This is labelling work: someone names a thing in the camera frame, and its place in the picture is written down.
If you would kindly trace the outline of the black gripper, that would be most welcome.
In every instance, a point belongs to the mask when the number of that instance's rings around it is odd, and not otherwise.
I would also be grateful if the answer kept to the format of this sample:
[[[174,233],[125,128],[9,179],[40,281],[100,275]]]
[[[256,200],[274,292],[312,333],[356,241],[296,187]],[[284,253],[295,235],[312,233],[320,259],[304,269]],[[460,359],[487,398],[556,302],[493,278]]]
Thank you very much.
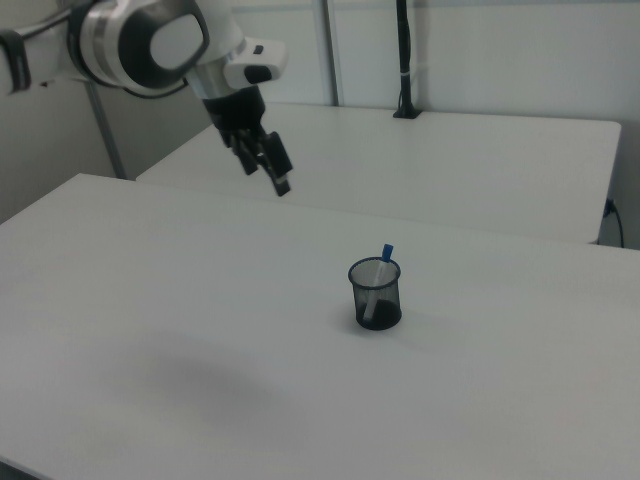
[[[280,136],[276,132],[265,133],[261,125],[265,103],[259,87],[243,88],[216,99],[203,99],[202,103],[223,143],[227,148],[231,147],[240,160],[245,174],[255,173],[259,161],[276,194],[279,197],[287,194],[290,191],[288,174],[293,166]]]

